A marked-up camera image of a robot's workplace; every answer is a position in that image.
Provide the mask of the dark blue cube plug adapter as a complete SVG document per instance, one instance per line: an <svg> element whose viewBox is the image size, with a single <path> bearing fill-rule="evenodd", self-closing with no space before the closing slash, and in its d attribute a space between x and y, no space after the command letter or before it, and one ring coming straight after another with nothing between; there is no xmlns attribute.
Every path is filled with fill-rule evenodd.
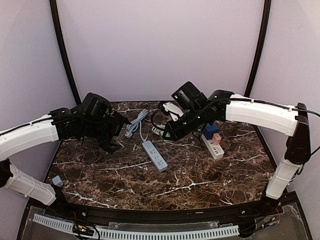
<svg viewBox="0 0 320 240"><path fill-rule="evenodd" d="M211 140L213 138L213 135L215 133L219 132L219 127L215 123L207 123L202 131L203 136L205 137L206 140Z"/></svg>

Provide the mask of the pink cube charger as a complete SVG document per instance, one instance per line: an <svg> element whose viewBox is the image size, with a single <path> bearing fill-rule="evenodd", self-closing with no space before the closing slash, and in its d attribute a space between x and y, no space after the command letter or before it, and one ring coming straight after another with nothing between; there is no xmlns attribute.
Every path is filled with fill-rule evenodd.
<svg viewBox="0 0 320 240"><path fill-rule="evenodd" d="M220 136L219 133L214 133L212 136L212 144L214 146L218 146L221 142L222 137Z"/></svg>

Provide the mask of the white power strip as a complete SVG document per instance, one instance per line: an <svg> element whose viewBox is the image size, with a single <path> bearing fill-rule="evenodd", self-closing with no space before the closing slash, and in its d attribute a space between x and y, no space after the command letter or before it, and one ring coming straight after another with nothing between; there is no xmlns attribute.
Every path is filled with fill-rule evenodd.
<svg viewBox="0 0 320 240"><path fill-rule="evenodd" d="M206 139L203 134L201 135L201 138L215 160L221 159L224 156L225 152L219 144L214 145L213 141L211 139Z"/></svg>

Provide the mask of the light blue power strip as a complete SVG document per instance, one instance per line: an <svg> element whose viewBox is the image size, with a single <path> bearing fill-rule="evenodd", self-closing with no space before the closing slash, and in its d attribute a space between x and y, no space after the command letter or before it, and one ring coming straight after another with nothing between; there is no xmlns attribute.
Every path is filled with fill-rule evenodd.
<svg viewBox="0 0 320 240"><path fill-rule="evenodd" d="M150 140L144 141L142 147L159 172L168 169L168 164Z"/></svg>

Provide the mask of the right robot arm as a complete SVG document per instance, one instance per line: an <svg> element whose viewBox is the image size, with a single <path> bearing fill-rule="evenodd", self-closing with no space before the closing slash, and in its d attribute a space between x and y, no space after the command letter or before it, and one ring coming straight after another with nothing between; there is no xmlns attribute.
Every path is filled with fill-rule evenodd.
<svg viewBox="0 0 320 240"><path fill-rule="evenodd" d="M216 90L210 97L202 93L189 99L183 91L173 99L185 110L178 120L166 123L163 139L178 141L199 126L214 122L240 122L280 132L288 137L286 152L265 189L265 196L277 200L298 169L309 161L311 151L309 110L303 103L282 105L244 97L232 91Z"/></svg>

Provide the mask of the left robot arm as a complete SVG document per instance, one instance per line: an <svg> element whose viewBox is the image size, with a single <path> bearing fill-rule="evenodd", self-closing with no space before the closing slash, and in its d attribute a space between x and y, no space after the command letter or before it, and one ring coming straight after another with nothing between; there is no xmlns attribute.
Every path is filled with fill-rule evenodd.
<svg viewBox="0 0 320 240"><path fill-rule="evenodd" d="M119 146L112 139L120 134L124 124L129 124L128 118L116 111L92 114L74 107L53 110L36 120L1 131L0 186L46 206L63 202L65 198L58 186L24 173L10 162L10 157L45 143L85 137L95 139L104 151L114 153Z"/></svg>

